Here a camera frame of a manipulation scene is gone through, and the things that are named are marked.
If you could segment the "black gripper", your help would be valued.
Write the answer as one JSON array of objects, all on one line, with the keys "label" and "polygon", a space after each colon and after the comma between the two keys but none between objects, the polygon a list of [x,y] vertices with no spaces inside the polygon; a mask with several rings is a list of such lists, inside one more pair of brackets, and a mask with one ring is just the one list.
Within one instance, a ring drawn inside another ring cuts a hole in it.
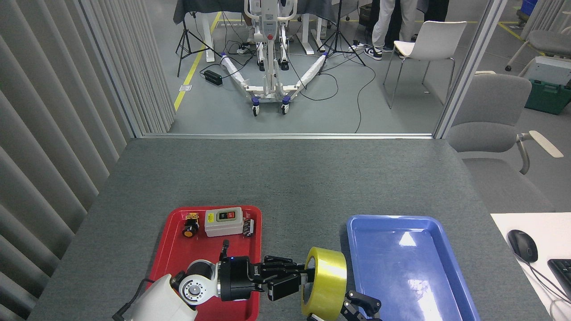
[{"label": "black gripper", "polygon": [[[248,256],[233,256],[220,260],[219,265],[219,297],[221,301],[248,300],[253,291],[265,292],[260,283],[250,278],[250,270],[254,265]],[[295,263],[290,258],[265,256],[262,262],[263,278],[272,279],[267,283],[268,298],[276,301],[295,294],[300,286],[306,284],[308,278],[314,278],[315,268]],[[347,321],[381,321],[381,301],[375,297],[357,291],[347,291],[341,306],[341,315]],[[307,321],[323,321],[315,314],[310,314]]]}]

